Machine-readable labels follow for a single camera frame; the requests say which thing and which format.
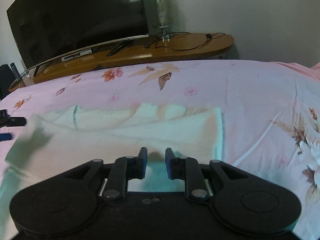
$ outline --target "bed sheet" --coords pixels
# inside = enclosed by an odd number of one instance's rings
[[[74,105],[101,110],[141,103],[220,107],[223,161],[293,191],[303,208],[294,232],[302,239],[316,240],[320,236],[319,77],[316,68],[257,61],[142,64],[18,89],[0,102],[0,108],[29,118]],[[17,137],[21,130],[1,128],[0,132]],[[13,143],[1,143],[0,179]]]

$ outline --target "white wall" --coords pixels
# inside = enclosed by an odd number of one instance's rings
[[[0,64],[23,71],[0,0]],[[149,1],[145,0],[147,9]],[[320,62],[320,0],[173,0],[174,31],[225,32],[235,38],[231,57],[262,61]]]

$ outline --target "wooden tv stand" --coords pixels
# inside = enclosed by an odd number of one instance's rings
[[[205,43],[207,39],[205,35],[206,33],[179,33],[175,34],[169,40],[161,40],[157,46],[189,49]],[[138,39],[134,41],[130,47],[123,49],[111,57],[107,57],[107,54],[113,49],[114,44],[103,46],[93,54],[67,62],[61,62],[60,60],[54,61],[51,65],[38,71],[36,76],[32,78],[33,83],[40,83],[69,75],[125,65],[205,59],[228,51],[234,42],[231,35],[216,34],[206,45],[193,50],[176,51],[169,48],[155,48],[155,44],[152,44],[150,48],[144,47],[155,39],[155,36]],[[25,84],[21,82],[10,91],[14,91],[23,86],[25,86]]]

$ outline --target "flat screen tv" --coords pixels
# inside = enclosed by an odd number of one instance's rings
[[[143,0],[15,0],[7,14],[27,68],[148,36]]]

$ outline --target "bed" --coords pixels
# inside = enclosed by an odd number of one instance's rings
[[[218,107],[223,122],[222,160],[293,191],[302,204],[294,233],[304,240],[317,240],[319,98],[319,65],[309,69],[294,63],[198,60],[132,65],[59,78],[16,90],[0,102],[0,108],[29,119],[32,114],[75,105],[101,111],[142,103]],[[4,159],[22,131],[21,127],[0,130],[15,135],[14,140],[1,142],[0,202],[8,188],[4,182],[10,168]],[[0,220],[2,225],[7,223],[4,215]],[[0,239],[9,235],[0,233]]]

